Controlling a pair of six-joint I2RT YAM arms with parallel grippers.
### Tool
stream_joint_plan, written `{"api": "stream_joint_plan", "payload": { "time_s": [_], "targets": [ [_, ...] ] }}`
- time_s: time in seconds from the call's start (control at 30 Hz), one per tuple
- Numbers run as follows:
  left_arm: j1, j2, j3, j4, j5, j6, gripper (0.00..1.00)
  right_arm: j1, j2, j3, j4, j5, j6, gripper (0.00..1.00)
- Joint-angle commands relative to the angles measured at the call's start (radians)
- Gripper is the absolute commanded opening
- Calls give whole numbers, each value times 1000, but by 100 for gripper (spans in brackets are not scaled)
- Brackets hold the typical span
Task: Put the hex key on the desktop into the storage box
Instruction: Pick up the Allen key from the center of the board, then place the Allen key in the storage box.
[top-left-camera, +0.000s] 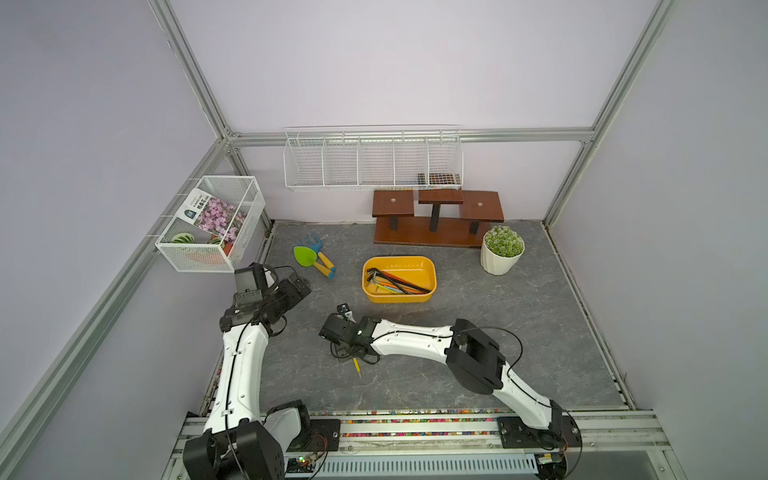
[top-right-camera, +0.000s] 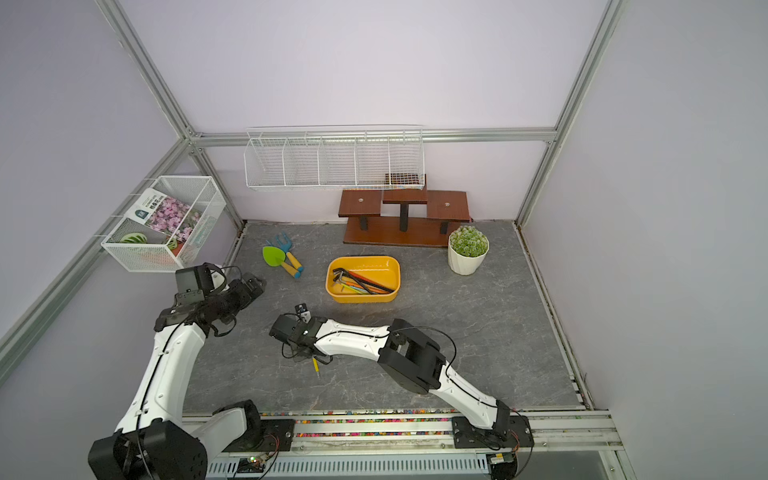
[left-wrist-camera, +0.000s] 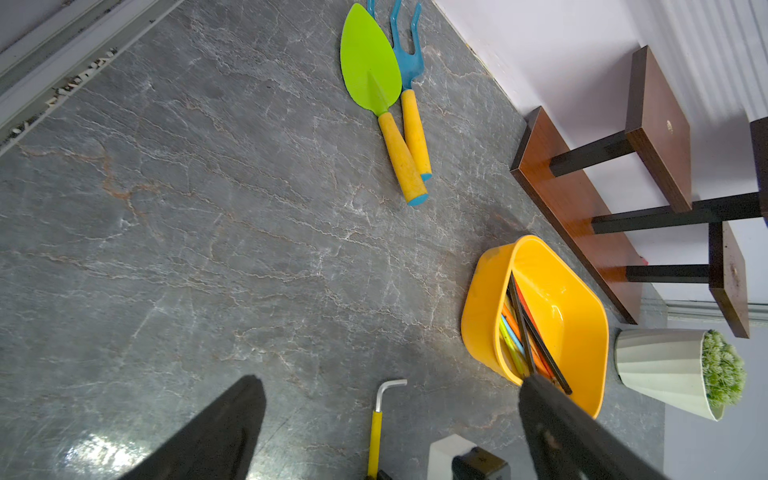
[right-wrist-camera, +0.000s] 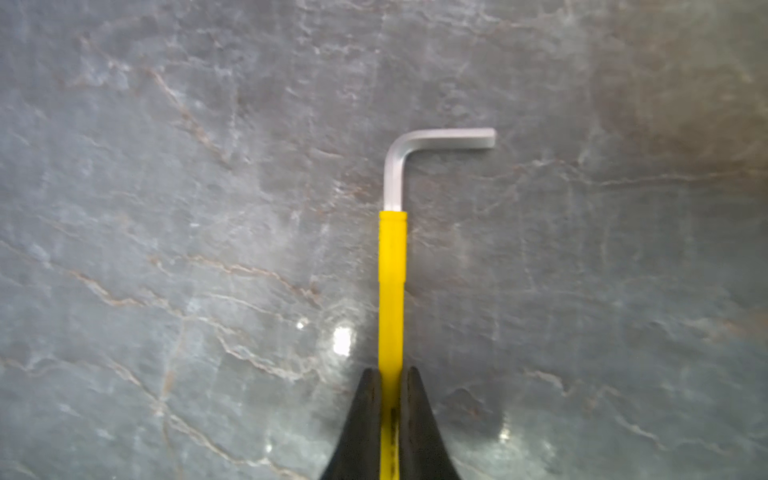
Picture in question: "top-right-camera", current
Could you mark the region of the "green hex key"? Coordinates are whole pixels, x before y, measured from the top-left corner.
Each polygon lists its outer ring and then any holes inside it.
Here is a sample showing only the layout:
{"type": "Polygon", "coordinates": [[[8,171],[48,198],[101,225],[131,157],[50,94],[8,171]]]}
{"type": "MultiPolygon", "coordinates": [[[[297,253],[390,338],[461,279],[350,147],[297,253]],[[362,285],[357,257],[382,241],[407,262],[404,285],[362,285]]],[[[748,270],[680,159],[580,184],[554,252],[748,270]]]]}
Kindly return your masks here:
{"type": "Polygon", "coordinates": [[[358,286],[355,285],[348,285],[344,281],[337,279],[334,281],[334,285],[344,294],[365,294],[366,291],[364,289],[360,289],[358,286]]]}

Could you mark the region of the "short black hex key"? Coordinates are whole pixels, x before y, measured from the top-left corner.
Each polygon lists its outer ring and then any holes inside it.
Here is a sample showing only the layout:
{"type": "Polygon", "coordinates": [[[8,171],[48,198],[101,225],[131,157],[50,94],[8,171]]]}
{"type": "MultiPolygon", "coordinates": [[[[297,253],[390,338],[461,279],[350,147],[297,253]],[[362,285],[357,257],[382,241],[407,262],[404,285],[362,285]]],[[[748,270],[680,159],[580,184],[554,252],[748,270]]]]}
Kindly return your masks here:
{"type": "Polygon", "coordinates": [[[340,279],[340,280],[342,280],[344,282],[347,282],[347,283],[355,283],[353,281],[354,277],[355,276],[351,275],[348,271],[343,270],[343,269],[333,271],[333,279],[334,279],[334,281],[337,280],[337,279],[340,279]]]}

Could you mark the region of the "long black hex key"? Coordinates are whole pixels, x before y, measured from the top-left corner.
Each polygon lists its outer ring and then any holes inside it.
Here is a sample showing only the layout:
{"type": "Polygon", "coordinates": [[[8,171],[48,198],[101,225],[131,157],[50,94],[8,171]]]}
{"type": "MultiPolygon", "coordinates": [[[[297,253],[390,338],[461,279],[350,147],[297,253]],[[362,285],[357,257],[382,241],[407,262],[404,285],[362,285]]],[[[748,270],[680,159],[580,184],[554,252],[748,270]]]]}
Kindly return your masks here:
{"type": "MultiPolygon", "coordinates": [[[[341,269],[343,269],[343,270],[346,270],[346,269],[344,269],[344,268],[337,268],[337,269],[334,269],[333,271],[335,271],[335,270],[341,270],[341,269]]],[[[357,274],[357,273],[351,272],[351,271],[349,271],[349,270],[346,270],[346,271],[348,271],[348,272],[349,272],[351,275],[353,275],[353,276],[355,276],[355,277],[360,277],[360,278],[363,278],[363,279],[365,279],[365,280],[369,280],[369,281],[371,281],[371,282],[375,282],[375,281],[373,281],[373,280],[370,280],[370,279],[368,279],[368,278],[366,278],[366,277],[363,277],[363,276],[361,276],[361,275],[359,275],[359,274],[357,274]]]]}

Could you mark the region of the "red hex key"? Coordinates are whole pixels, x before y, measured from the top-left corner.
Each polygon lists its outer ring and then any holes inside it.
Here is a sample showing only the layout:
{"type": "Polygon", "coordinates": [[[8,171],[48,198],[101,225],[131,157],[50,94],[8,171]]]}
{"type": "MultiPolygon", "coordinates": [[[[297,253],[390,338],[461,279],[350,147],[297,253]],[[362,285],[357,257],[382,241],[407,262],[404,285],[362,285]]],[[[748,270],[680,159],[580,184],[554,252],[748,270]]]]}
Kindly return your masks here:
{"type": "Polygon", "coordinates": [[[355,283],[357,283],[357,284],[360,284],[360,285],[366,284],[366,285],[370,285],[371,287],[375,287],[376,289],[387,290],[388,294],[394,292],[394,290],[389,288],[389,287],[386,287],[384,285],[381,285],[381,284],[378,284],[378,283],[375,283],[375,282],[371,282],[369,280],[365,280],[365,279],[360,278],[360,277],[354,277],[353,281],[355,283]]]}

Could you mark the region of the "orange hex key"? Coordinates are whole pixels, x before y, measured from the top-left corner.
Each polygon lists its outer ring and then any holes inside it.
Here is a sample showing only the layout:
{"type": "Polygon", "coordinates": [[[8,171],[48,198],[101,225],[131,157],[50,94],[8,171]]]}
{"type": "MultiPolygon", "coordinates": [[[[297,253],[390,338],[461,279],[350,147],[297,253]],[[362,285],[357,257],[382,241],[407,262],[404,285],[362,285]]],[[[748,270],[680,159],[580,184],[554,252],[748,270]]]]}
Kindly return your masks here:
{"type": "Polygon", "coordinates": [[[355,286],[358,286],[359,288],[365,289],[366,291],[369,292],[368,295],[385,295],[385,294],[388,294],[387,290],[376,289],[375,287],[371,287],[370,285],[366,285],[366,284],[363,284],[363,285],[360,285],[360,284],[357,284],[357,283],[347,283],[347,284],[348,285],[355,285],[355,286]]]}

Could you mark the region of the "blue hex key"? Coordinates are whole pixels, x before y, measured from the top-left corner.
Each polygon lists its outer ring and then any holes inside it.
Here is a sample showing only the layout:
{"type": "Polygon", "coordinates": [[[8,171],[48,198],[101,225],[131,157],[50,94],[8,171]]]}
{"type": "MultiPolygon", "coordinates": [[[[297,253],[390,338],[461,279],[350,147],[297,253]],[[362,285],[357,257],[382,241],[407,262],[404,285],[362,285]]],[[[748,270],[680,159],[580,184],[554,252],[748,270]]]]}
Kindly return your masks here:
{"type": "Polygon", "coordinates": [[[362,288],[359,288],[359,287],[355,287],[355,286],[351,286],[351,285],[341,284],[340,288],[341,288],[341,290],[345,294],[355,294],[355,295],[368,295],[369,294],[369,292],[366,291],[365,289],[362,289],[362,288]]]}

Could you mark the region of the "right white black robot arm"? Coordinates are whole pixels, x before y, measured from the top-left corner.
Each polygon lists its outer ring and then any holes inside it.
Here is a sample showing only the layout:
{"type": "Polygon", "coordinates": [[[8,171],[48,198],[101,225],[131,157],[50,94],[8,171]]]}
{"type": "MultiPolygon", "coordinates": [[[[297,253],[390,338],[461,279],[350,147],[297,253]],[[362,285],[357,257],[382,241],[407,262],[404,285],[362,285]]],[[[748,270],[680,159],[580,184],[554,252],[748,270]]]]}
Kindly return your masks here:
{"type": "Polygon", "coordinates": [[[269,335],[290,349],[291,358],[371,360],[403,389],[438,397],[459,413],[451,420],[457,449],[519,451],[535,445],[527,417],[464,379],[437,341],[402,319],[388,326],[364,327],[283,314],[269,335]]]}

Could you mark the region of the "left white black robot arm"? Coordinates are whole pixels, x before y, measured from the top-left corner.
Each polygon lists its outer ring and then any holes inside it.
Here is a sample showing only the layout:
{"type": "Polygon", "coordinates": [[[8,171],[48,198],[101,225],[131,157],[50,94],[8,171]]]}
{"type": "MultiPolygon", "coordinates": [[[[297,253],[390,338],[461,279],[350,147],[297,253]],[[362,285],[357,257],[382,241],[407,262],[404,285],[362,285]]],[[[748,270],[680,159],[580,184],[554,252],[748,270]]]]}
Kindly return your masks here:
{"type": "Polygon", "coordinates": [[[203,479],[211,460],[230,447],[259,447],[264,429],[256,405],[220,408],[199,428],[183,427],[191,373],[215,324],[234,326],[237,314],[264,291],[245,273],[227,280],[216,265],[179,270],[171,307],[154,325],[152,355],[137,393],[112,435],[95,441],[88,464],[98,479],[203,479]]]}

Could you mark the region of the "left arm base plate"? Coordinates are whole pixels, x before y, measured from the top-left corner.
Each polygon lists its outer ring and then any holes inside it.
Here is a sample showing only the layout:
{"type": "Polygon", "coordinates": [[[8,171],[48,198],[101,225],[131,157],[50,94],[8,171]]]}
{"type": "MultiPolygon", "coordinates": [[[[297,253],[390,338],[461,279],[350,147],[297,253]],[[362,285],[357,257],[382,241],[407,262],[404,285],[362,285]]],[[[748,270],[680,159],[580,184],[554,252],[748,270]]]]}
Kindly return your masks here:
{"type": "Polygon", "coordinates": [[[289,451],[294,438],[295,421],[278,418],[260,421],[256,430],[248,429],[241,437],[224,448],[226,453],[289,451]]]}

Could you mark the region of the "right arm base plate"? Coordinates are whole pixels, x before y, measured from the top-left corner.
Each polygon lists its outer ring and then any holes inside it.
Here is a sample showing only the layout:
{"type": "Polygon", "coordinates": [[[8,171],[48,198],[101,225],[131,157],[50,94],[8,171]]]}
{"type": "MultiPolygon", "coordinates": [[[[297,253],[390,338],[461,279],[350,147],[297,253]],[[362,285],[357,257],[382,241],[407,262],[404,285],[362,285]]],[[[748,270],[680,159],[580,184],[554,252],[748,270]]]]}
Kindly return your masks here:
{"type": "Polygon", "coordinates": [[[535,445],[529,420],[521,415],[512,415],[500,431],[480,429],[465,417],[453,417],[451,434],[456,449],[519,450],[535,445]]]}

